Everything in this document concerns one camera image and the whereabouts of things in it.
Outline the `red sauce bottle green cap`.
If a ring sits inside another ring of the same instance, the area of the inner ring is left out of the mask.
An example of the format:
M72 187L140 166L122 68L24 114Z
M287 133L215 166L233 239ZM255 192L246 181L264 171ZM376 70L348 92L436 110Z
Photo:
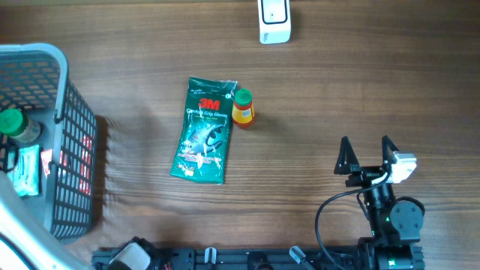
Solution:
M246 88L240 88L235 93L232 120L240 128L248 128L254 123L255 111L253 96Z

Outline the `light green tissue packet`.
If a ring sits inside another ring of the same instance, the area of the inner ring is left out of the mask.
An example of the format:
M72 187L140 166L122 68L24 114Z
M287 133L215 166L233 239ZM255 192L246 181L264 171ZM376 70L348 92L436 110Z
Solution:
M39 158L39 145L8 152L7 177L19 197L33 197L39 194Z

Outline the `red white small packet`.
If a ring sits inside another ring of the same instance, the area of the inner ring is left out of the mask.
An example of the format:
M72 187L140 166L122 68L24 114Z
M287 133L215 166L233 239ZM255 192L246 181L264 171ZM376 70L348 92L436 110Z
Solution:
M42 163L42 168L43 168L43 173L47 177L50 173L50 162L53 159L53 150L50 149L45 149L40 153L40 159Z

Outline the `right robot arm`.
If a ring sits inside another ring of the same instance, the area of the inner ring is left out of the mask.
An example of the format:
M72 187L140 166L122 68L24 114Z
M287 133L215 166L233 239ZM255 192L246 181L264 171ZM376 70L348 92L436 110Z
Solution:
M348 137L340 141L334 174L347 175L345 185L360 188L371 237L358 240L354 269L419 270L425 268L420 242L425 207L409 196L396 197L393 186L408 179L417 167L413 153L400 151L382 138L382 164L361 166Z

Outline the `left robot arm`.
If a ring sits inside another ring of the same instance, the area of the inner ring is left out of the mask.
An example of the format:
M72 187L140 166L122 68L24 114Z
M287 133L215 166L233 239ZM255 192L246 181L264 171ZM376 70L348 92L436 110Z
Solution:
M1 268L94 268L70 253L30 215L4 172L1 173Z

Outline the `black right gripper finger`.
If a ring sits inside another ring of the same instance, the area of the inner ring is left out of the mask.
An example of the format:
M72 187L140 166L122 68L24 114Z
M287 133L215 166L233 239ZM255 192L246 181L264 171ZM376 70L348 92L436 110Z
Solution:
M335 175L350 175L360 171L359 161L347 136L340 141L340 151L334 168Z
M388 136L382 137L382 161L384 164L390 164L394 161L394 152L397 150L398 147Z

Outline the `green lid glass jar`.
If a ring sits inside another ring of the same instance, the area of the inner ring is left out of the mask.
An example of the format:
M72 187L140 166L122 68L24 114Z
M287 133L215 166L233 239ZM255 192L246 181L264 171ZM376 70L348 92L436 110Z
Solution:
M18 109L1 112L1 133L20 143L32 143L41 135L41 126Z

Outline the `green 3M gloves packet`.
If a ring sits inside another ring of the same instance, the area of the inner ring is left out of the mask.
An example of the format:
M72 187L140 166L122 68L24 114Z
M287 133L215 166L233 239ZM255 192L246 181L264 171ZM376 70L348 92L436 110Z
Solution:
M184 120L170 175L222 185L238 83L190 77Z

